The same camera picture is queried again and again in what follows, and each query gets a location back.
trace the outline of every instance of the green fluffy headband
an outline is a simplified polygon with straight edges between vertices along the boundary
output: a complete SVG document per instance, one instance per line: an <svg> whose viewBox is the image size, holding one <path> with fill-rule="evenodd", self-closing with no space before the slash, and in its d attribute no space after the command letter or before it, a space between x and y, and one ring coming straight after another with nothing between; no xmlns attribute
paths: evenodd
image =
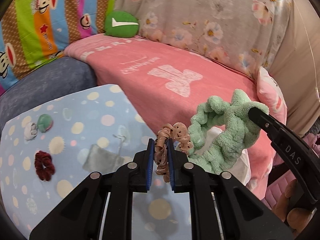
<svg viewBox="0 0 320 240"><path fill-rule="evenodd" d="M230 169L242 151L251 147L259 137L260 127L248 117L252 107L269 114L266 105L251 101L240 89L233 92L231 104L218 96L211 96L206 103L200 104L188 128L194 145L194 148L189 150L189 161L215 174ZM226 129L214 139L209 150L202 155L195 154L195 150L204 146L207 131L213 126L224 124Z"/></svg>

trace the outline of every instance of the small green plush ball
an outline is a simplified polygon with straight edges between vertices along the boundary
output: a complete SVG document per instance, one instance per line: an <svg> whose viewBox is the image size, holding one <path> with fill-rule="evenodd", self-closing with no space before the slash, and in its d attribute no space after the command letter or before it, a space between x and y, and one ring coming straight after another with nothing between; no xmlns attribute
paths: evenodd
<svg viewBox="0 0 320 240"><path fill-rule="evenodd" d="M113 11L106 17L104 29L108 36L132 38L139 31L139 23L130 13Z"/></svg>
<svg viewBox="0 0 320 240"><path fill-rule="evenodd" d="M52 127L52 125L53 125L53 120L50 115L41 114L41 116L39 116L37 127L40 132L46 132Z"/></svg>

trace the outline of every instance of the striped blanket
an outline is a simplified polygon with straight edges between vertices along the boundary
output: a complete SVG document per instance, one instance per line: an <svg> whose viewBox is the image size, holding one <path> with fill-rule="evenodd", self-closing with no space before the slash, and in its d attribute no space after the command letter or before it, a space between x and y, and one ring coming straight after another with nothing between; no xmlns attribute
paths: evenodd
<svg viewBox="0 0 320 240"><path fill-rule="evenodd" d="M0 95L62 57L74 41L102 33L114 0L14 0L0 24Z"/></svg>

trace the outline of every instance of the red star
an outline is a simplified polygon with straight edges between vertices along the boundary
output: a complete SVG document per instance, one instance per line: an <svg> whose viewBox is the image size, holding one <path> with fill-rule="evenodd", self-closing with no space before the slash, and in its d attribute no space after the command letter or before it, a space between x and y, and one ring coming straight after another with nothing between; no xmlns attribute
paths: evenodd
<svg viewBox="0 0 320 240"><path fill-rule="evenodd" d="M47 25L43 25L41 28L40 28L40 30L41 30L41 33L46 33L47 32Z"/></svg>

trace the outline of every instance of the pink plush pillow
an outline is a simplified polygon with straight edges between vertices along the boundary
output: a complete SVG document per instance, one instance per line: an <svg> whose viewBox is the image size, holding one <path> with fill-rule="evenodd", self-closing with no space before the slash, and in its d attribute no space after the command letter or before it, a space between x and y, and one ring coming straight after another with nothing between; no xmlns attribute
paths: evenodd
<svg viewBox="0 0 320 240"><path fill-rule="evenodd" d="M281 89L263 67L260 67L257 77L257 95L260 102L269 107L270 115L279 122L286 124L288 109Z"/></svg>

